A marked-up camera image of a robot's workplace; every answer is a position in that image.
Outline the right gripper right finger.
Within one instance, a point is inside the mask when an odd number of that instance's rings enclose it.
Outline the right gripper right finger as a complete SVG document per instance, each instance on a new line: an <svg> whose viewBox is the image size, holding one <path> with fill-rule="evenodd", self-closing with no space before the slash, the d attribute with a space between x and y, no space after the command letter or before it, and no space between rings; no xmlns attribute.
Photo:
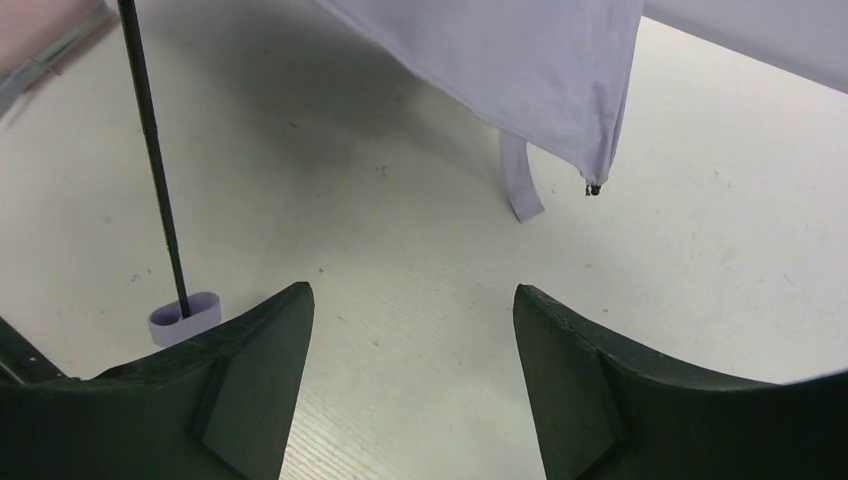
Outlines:
<svg viewBox="0 0 848 480"><path fill-rule="evenodd" d="M843 479L847 376L699 367L519 286L514 331L549 479Z"/></svg>

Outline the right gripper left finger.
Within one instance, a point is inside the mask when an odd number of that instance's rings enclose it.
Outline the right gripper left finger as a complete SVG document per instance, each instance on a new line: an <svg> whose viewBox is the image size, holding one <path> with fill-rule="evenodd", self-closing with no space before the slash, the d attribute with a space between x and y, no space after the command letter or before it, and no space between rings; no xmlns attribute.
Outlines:
<svg viewBox="0 0 848 480"><path fill-rule="evenodd" d="M314 320L297 282L82 380L1 384L5 479L276 479Z"/></svg>

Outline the purple umbrella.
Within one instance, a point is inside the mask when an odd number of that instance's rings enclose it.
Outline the purple umbrella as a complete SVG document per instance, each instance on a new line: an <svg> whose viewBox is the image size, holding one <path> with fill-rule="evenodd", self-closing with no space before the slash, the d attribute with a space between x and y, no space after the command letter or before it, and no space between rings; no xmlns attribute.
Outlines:
<svg viewBox="0 0 848 480"><path fill-rule="evenodd" d="M149 23L241 95L260 132L324 187L386 136L469 167L457 128L413 110L424 93L498 133L498 193L544 207L528 149L571 164L590 196L615 159L639 1L165 1Z"/></svg>

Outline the pink zippered umbrella case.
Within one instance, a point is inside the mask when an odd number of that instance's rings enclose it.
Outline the pink zippered umbrella case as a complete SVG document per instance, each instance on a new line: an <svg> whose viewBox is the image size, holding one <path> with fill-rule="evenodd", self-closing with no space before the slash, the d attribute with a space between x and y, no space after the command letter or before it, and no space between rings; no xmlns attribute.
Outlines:
<svg viewBox="0 0 848 480"><path fill-rule="evenodd" d="M104 1L1 3L1 114L60 60L114 19Z"/></svg>

